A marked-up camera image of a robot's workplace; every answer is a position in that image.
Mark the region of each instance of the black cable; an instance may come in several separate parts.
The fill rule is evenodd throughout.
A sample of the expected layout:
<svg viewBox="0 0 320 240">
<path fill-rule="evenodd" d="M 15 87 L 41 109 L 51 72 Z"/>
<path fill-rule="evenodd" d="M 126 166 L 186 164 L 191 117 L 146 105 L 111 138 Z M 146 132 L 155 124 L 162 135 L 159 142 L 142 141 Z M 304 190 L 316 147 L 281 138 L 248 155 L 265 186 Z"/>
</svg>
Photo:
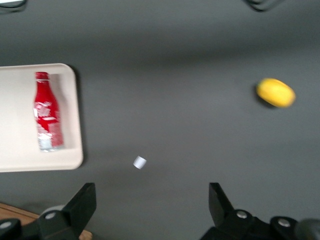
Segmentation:
<svg viewBox="0 0 320 240">
<path fill-rule="evenodd" d="M 0 4 L 0 8 L 3 9 L 17 9 L 20 8 L 22 6 L 24 6 L 25 4 L 27 4 L 28 0 L 23 0 L 20 3 L 16 4 L 16 5 L 7 5 L 7 4 Z"/>
<path fill-rule="evenodd" d="M 266 12 L 273 9 L 275 6 L 283 2 L 284 0 L 274 0 L 267 8 L 260 8 L 260 5 L 265 4 L 269 0 L 244 0 L 253 10 L 257 12 Z"/>
</svg>

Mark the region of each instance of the small white cube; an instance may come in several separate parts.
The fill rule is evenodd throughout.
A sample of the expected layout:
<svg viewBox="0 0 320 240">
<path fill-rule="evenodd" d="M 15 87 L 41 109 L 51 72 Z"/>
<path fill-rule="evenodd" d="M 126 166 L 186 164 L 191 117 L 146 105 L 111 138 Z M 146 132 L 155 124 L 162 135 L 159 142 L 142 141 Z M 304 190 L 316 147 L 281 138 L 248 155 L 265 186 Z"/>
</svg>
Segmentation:
<svg viewBox="0 0 320 240">
<path fill-rule="evenodd" d="M 133 162 L 133 165 L 137 168 L 137 169 L 142 169 L 144 167 L 144 165 L 146 164 L 147 160 L 145 160 L 144 158 L 137 156 L 136 159 Z"/>
</svg>

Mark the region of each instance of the bottle cap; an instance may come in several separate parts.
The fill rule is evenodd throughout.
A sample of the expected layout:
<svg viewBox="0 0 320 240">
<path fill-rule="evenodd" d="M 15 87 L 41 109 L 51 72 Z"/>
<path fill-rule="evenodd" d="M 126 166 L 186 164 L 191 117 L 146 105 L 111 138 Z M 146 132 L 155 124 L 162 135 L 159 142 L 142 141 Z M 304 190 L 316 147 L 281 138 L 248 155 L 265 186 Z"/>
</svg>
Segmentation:
<svg viewBox="0 0 320 240">
<path fill-rule="evenodd" d="M 35 79 L 49 79 L 49 74 L 46 71 L 37 71 L 35 73 Z"/>
</svg>

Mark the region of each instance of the bottle label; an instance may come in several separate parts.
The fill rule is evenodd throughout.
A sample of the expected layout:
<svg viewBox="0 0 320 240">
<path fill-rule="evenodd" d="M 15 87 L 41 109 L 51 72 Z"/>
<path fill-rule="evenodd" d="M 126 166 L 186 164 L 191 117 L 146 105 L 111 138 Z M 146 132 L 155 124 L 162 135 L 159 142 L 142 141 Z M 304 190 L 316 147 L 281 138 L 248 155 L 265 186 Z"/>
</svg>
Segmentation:
<svg viewBox="0 0 320 240">
<path fill-rule="evenodd" d="M 34 116 L 36 118 L 42 118 L 42 117 L 47 117 L 50 115 L 50 106 L 52 105 L 51 102 L 46 101 L 44 103 L 42 102 L 35 102 L 33 105 L 33 110 L 34 110 Z"/>
<path fill-rule="evenodd" d="M 64 144 L 60 114 L 54 104 L 49 101 L 35 102 L 34 117 L 37 122 L 38 143 L 40 150 L 52 151 Z"/>
</svg>

